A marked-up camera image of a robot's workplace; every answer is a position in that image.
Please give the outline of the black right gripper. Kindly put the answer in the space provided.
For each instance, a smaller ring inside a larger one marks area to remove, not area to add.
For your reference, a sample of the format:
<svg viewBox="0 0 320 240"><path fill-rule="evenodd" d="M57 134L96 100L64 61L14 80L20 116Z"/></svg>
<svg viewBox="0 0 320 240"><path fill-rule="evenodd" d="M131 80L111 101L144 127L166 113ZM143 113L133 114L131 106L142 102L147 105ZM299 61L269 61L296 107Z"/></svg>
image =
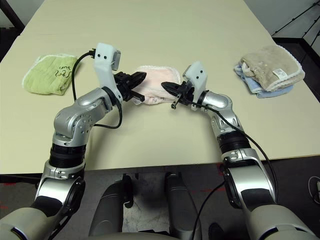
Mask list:
<svg viewBox="0 0 320 240"><path fill-rule="evenodd" d="M194 87L190 81L183 81L181 84L165 81L161 86L171 95L175 96L175 100L171 104L172 109L176 109L178 103L188 106L192 103L194 95Z"/></svg>

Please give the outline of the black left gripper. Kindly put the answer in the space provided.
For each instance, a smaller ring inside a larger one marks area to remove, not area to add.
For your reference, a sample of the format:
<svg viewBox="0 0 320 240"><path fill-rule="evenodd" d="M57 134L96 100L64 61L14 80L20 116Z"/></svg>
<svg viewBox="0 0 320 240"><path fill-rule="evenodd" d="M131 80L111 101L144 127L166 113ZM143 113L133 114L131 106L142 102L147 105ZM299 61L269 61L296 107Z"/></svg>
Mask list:
<svg viewBox="0 0 320 240"><path fill-rule="evenodd" d="M145 96L133 91L133 89L144 81L146 75L146 72L141 71L137 71L131 75L121 71L113 76L117 89L121 93L124 101L128 102L132 98L137 99L140 102L145 101Z"/></svg>

